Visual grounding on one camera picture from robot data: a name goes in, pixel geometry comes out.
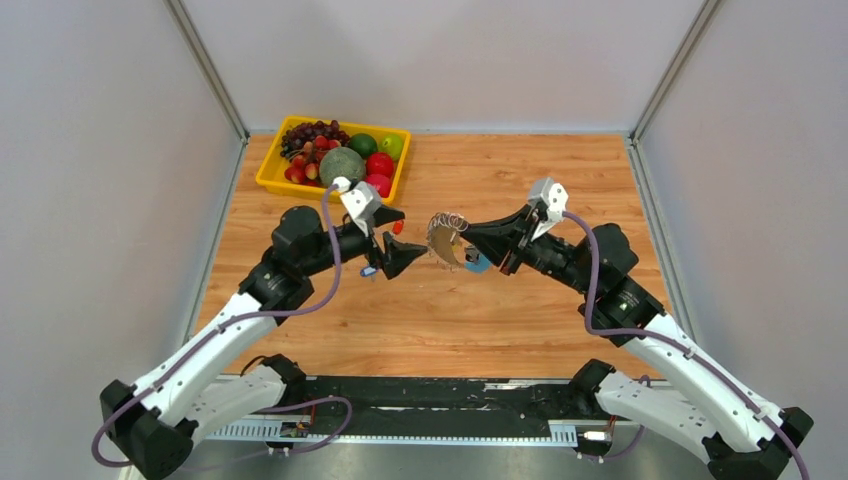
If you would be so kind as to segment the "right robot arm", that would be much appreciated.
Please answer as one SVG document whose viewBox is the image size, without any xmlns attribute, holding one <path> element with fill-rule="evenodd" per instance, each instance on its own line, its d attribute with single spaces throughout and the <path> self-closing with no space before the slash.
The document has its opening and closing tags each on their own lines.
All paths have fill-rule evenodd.
<svg viewBox="0 0 848 480">
<path fill-rule="evenodd" d="M 757 394 L 704 351 L 631 277 L 638 258 L 619 226 L 585 226 L 572 245 L 551 233 L 567 218 L 533 204 L 468 223 L 460 234 L 506 275 L 528 266 L 582 294 L 586 331 L 640 358 L 676 390 L 667 396 L 592 360 L 573 377 L 575 411 L 636 421 L 700 459 L 716 479 L 776 479 L 789 464 L 808 478 L 799 448 L 813 419 Z"/>
</svg>

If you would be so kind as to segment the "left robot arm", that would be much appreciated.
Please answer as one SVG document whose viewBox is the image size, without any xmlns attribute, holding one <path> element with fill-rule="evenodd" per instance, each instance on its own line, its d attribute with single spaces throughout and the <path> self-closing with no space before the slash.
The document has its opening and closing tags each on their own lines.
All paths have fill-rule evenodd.
<svg viewBox="0 0 848 480">
<path fill-rule="evenodd" d="M 238 380 L 214 383 L 224 367 L 288 318 L 315 312 L 335 296 L 343 264 L 358 257 L 397 277 L 426 246 L 398 241 L 380 226 L 404 219 L 376 203 L 353 205 L 332 223 L 328 208 L 295 206 L 272 231 L 271 246 L 218 314 L 171 357 L 137 380 L 114 380 L 99 395 L 103 424 L 91 452 L 103 466 L 134 467 L 146 479 L 180 470 L 208 434 L 246 415 L 297 412 L 304 373 L 276 354 Z"/>
</svg>

